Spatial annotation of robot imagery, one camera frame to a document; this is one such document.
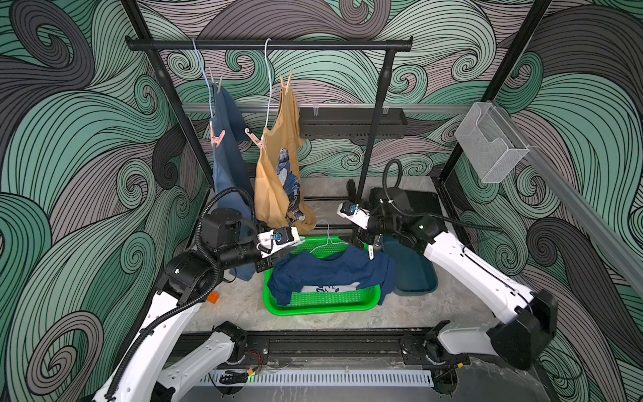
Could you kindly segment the navy Mickey print t-shirt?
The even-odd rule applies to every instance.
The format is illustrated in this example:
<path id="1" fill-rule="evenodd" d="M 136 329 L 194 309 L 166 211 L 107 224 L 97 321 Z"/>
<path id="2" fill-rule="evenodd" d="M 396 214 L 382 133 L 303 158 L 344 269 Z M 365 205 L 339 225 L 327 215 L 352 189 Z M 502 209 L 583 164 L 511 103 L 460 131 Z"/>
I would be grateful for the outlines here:
<path id="1" fill-rule="evenodd" d="M 388 254 L 376 253 L 370 258 L 368 251 L 354 246 L 325 259 L 303 251 L 277 261 L 267 286 L 280 306 L 289 305 L 295 293 L 342 293 L 379 286 L 378 304 L 382 305 L 395 288 L 397 269 Z"/>

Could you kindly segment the light blue wire hanger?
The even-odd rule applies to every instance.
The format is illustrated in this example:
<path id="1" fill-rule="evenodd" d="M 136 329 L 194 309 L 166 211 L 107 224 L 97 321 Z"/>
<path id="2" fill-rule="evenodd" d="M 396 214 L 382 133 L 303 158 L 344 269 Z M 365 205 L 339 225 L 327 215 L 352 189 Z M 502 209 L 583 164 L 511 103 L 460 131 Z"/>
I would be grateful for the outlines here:
<path id="1" fill-rule="evenodd" d="M 318 222 L 316 222 L 316 224 L 313 226 L 313 228 L 314 228 L 314 229 L 316 229 L 316 227 L 318 227 L 318 226 L 319 226 L 319 224 L 325 224 L 325 225 L 326 225 L 326 235 L 327 235 L 327 237 L 326 237 L 326 243 L 325 243 L 325 244 L 323 244 L 323 245 L 319 245 L 319 246 L 317 246 L 317 247 L 315 247 L 315 248 L 311 249 L 311 250 L 310 250 L 310 253 L 311 253 L 312 255 L 313 255 L 316 251 L 318 251 L 319 249 L 323 249 L 323 248 L 326 248 L 326 247 L 328 247 L 328 246 L 347 246 L 347 245 L 348 245 L 348 243 L 347 243 L 346 241 L 338 241 L 338 242 L 334 242 L 334 241 L 333 241 L 333 239 L 332 239 L 332 237 L 331 237 L 331 225 L 330 225 L 330 223 L 329 223 L 327 220 L 325 220 L 325 219 L 320 219 Z"/>

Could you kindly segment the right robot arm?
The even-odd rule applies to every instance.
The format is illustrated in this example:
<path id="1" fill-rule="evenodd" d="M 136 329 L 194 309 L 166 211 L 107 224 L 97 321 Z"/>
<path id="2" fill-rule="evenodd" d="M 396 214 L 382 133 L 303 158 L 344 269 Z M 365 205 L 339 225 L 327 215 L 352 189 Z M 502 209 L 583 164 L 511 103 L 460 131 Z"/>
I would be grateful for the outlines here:
<path id="1" fill-rule="evenodd" d="M 358 240 L 372 248 L 379 237 L 392 236 L 450 273 L 494 316 L 486 323 L 441 322 L 425 341 L 429 362 L 453 367 L 469 355 L 487 355 L 530 370 L 557 331 L 559 305 L 554 296 L 533 291 L 487 263 L 447 229 L 447 217 L 402 209 L 388 185 L 382 189 L 380 212 L 349 201 L 338 207 L 338 215 L 358 227 Z"/>

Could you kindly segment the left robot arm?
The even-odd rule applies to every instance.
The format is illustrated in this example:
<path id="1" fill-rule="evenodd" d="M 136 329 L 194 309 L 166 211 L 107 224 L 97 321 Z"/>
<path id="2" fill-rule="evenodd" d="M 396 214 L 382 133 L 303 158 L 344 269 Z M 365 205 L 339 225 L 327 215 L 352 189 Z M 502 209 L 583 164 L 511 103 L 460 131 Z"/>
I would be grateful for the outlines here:
<path id="1" fill-rule="evenodd" d="M 179 401 L 222 363 L 244 360 L 247 333 L 225 322 L 187 356 L 167 363 L 184 328 L 223 281 L 225 271 L 250 263 L 265 271 L 301 244 L 294 226 L 268 229 L 254 215 L 244 217 L 237 209 L 219 207 L 231 194 L 239 195 L 245 206 L 252 204 L 246 190 L 231 187 L 202 209 L 194 249 L 173 258 L 164 269 L 139 334 L 95 393 L 95 401 Z"/>

